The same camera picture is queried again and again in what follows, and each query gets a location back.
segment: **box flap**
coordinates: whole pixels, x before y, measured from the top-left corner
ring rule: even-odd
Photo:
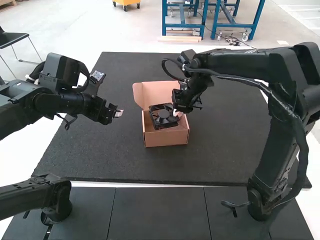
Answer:
[[[134,101],[143,110],[151,105],[172,103],[173,89],[180,89],[178,81],[144,81],[132,85]]]

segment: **yellow cart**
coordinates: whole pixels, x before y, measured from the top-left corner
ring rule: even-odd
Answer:
[[[117,6],[117,4],[123,5],[123,10],[128,11],[127,5],[136,4],[136,8],[140,9],[140,0],[112,0],[113,6]]]

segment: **black chair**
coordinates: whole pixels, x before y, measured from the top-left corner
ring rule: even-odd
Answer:
[[[33,42],[31,41],[29,34],[28,33],[19,33],[19,32],[5,32],[1,26],[0,26],[0,49],[5,49],[6,47],[11,46],[13,53],[15,55],[15,58],[19,61],[19,62],[24,62],[24,63],[31,63],[31,64],[39,64],[37,62],[33,62],[33,61],[26,61],[26,60],[22,60],[22,59],[18,59],[17,54],[15,52],[15,49],[13,47],[13,44],[28,38],[30,40],[30,43],[32,44],[36,54],[39,56],[41,62],[43,61],[37,51],[37,49],[35,48]],[[4,64],[7,66],[7,68],[10,70],[10,72],[12,73],[12,75],[17,78],[15,76],[15,74],[12,72],[12,70],[10,69],[10,67],[8,66],[8,64],[6,63],[6,61],[3,59],[3,57],[0,54],[0,58],[2,59],[2,61],[4,62]]]

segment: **zip tie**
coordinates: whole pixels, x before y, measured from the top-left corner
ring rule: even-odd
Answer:
[[[29,80],[31,80],[31,81],[33,81],[33,82],[36,81],[36,80],[34,80],[32,77],[30,77],[29,74],[26,74],[26,75],[25,75],[25,78],[26,78],[26,79],[29,79]]]

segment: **chair leg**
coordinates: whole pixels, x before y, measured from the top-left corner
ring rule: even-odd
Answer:
[[[36,47],[35,47],[34,43],[31,41],[30,37],[28,37],[28,39],[30,40],[30,43],[32,44],[32,46],[33,46],[33,48],[34,48],[34,50],[35,50],[36,54],[38,55],[38,57],[39,57],[40,61],[41,61],[41,62],[43,62],[43,60],[41,59],[41,57],[40,57],[40,55],[39,55],[39,53],[38,53],[38,51],[37,51],[37,49],[36,49]]]
[[[15,55],[15,59],[17,59],[17,60],[18,60],[18,57],[17,57],[16,51],[15,51],[15,49],[14,49],[14,47],[13,47],[12,45],[11,45],[11,48],[12,48],[13,53],[14,53],[14,55]]]
[[[0,55],[0,58],[2,59],[2,61],[3,61],[4,64],[6,65],[6,67],[10,70],[10,72],[12,73],[12,75],[14,76],[14,78],[17,79],[16,75],[15,75],[14,72],[10,69],[10,67],[8,66],[8,64],[6,63],[6,61],[2,58],[1,55]]]
[[[30,43],[32,44],[32,46],[33,46],[33,48],[34,48],[34,50],[35,50],[36,54],[37,54],[37,55],[38,55],[38,57],[39,57],[39,59],[41,60],[41,62],[43,62],[43,60],[41,59],[41,57],[40,57],[40,55],[39,55],[39,53],[38,53],[38,51],[37,51],[37,49],[36,49],[35,45],[34,45],[34,44],[33,44],[33,42],[31,41],[30,37],[28,37],[28,39],[29,39]],[[34,62],[34,61],[27,61],[27,60],[18,59],[18,57],[17,57],[17,54],[16,54],[16,52],[15,52],[14,47],[13,47],[12,45],[11,45],[11,47],[12,47],[13,53],[14,53],[14,55],[15,55],[15,58],[16,58],[19,62],[22,62],[22,63],[29,63],[29,64],[36,64],[36,65],[38,65],[38,64],[39,64],[39,62]]]

